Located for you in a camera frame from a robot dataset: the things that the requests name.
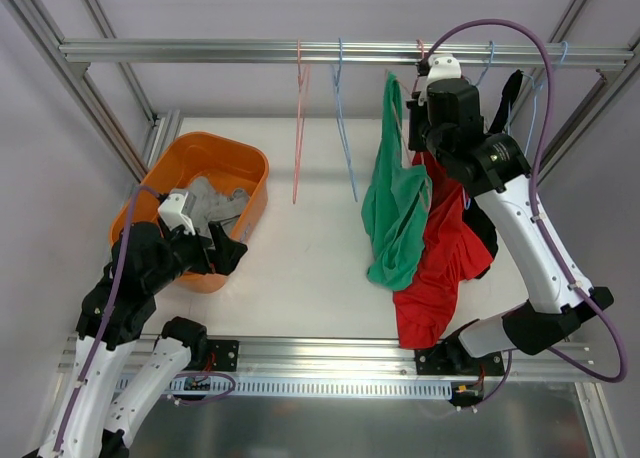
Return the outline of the blue hanger of grey top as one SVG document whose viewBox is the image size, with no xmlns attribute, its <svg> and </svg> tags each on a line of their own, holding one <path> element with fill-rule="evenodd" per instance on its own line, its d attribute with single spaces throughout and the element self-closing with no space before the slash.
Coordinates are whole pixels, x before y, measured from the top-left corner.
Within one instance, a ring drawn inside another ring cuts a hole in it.
<svg viewBox="0 0 640 458">
<path fill-rule="evenodd" d="M 346 130 L 344 119 L 343 100 L 341 93 L 342 71 L 344 61 L 344 46 L 341 38 L 338 39 L 338 61 L 336 65 L 331 66 L 331 80 L 335 104 L 335 116 L 341 146 L 344 153 L 345 163 L 351 185 L 352 195 L 355 202 L 359 201 L 356 177 L 353 169 L 351 147 Z"/>
</svg>

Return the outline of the grey tank top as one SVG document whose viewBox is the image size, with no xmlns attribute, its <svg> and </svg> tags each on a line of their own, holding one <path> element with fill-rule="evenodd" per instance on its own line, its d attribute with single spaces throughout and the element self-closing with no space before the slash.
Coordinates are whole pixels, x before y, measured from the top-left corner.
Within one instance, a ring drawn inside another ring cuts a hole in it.
<svg viewBox="0 0 640 458">
<path fill-rule="evenodd" d="M 199 235 L 206 238 L 211 238 L 210 222 L 219 222 L 225 234 L 230 237 L 250 200 L 249 193 L 243 188 L 236 188 L 225 195 L 217 191 L 204 176 L 196 178 L 187 190 L 195 197 L 192 222 Z"/>
</svg>

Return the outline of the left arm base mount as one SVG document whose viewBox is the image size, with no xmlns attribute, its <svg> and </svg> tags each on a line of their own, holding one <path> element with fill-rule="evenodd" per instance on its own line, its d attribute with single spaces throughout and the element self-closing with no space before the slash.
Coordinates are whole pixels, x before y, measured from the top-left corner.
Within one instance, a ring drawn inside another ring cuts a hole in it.
<svg viewBox="0 0 640 458">
<path fill-rule="evenodd" d="M 210 339 L 207 342 L 206 371 L 235 372 L 237 370 L 239 345 L 237 340 Z"/>
</svg>

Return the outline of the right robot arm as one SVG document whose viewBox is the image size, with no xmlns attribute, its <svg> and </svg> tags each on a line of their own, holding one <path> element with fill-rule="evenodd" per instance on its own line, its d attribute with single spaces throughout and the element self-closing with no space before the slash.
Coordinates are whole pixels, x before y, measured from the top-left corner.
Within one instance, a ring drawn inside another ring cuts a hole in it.
<svg viewBox="0 0 640 458">
<path fill-rule="evenodd" d="M 488 216 L 519 270 L 528 297 L 501 314 L 475 320 L 444 341 L 448 366 L 466 375 L 483 357 L 550 349 L 614 302 L 580 272 L 537 193 L 532 169 L 514 138 L 487 134 L 476 86 L 464 78 L 432 81 L 413 96 L 410 140 L 440 164 Z"/>
</svg>

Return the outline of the red tank top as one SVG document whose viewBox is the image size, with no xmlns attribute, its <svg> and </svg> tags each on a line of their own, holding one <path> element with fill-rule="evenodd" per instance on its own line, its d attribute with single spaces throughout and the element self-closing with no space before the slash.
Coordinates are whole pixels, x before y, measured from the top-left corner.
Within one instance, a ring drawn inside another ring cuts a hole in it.
<svg viewBox="0 0 640 458">
<path fill-rule="evenodd" d="M 424 250 L 411 284 L 393 294 L 399 345 L 436 345 L 456 310 L 459 284 L 482 278 L 498 252 L 495 225 L 428 152 L 416 154 L 432 181 Z"/>
</svg>

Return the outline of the green tank top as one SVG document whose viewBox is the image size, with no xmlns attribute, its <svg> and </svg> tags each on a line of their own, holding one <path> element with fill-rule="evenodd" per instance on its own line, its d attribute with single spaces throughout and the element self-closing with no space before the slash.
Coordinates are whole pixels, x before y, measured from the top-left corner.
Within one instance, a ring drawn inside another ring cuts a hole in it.
<svg viewBox="0 0 640 458">
<path fill-rule="evenodd" d="M 370 282 L 393 292 L 413 280 L 424 250 L 423 233 L 431 208 L 431 179 L 422 165 L 404 164 L 402 88 L 386 78 L 381 138 L 361 219 L 370 239 Z"/>
</svg>

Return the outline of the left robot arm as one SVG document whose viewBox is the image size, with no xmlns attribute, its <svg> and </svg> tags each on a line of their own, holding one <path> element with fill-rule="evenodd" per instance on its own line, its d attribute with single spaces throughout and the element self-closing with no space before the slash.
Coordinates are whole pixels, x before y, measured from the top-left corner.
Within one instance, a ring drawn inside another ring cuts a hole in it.
<svg viewBox="0 0 640 458">
<path fill-rule="evenodd" d="M 124 227 L 96 286 L 85 296 L 76 325 L 68 386 L 46 440 L 33 457 L 126 457 L 156 402 L 177 378 L 226 381 L 219 398 L 237 387 L 232 342 L 217 343 L 204 325 L 174 317 L 150 357 L 122 393 L 124 366 L 156 310 L 155 296 L 185 273 L 231 274 L 248 248 L 217 222 L 211 238 L 183 227 L 139 222 Z"/>
</svg>

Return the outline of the blue hanger of red top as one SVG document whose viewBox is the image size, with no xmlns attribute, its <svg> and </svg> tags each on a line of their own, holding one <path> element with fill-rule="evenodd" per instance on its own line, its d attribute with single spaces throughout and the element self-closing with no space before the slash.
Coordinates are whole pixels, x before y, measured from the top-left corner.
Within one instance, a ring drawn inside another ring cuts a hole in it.
<svg viewBox="0 0 640 458">
<path fill-rule="evenodd" d="M 479 87 L 482 83 L 482 81 L 484 80 L 487 72 L 489 71 L 489 69 L 491 68 L 492 64 L 493 64 L 493 59 L 494 59 L 494 55 L 495 55 L 495 43 L 493 40 L 489 41 L 489 58 L 487 60 L 487 63 L 484 67 L 484 69 L 482 70 L 482 72 L 480 73 L 478 79 L 475 82 L 475 86 Z M 462 198 L 463 198 L 463 205 L 464 205 L 464 210 L 469 210 L 471 207 L 471 202 L 472 199 L 471 197 L 467 194 L 465 189 L 462 189 Z"/>
</svg>

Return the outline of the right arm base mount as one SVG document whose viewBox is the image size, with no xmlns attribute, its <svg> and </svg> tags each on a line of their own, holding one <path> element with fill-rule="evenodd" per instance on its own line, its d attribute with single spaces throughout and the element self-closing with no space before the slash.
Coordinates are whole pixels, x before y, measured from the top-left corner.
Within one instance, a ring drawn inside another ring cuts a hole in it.
<svg viewBox="0 0 640 458">
<path fill-rule="evenodd" d="M 457 339 L 447 339 L 432 348 L 416 350 L 414 361 L 418 375 L 454 377 L 449 403 L 456 412 L 476 413 L 506 383 L 512 354 L 503 357 L 501 352 L 492 352 L 475 358 Z"/>
</svg>

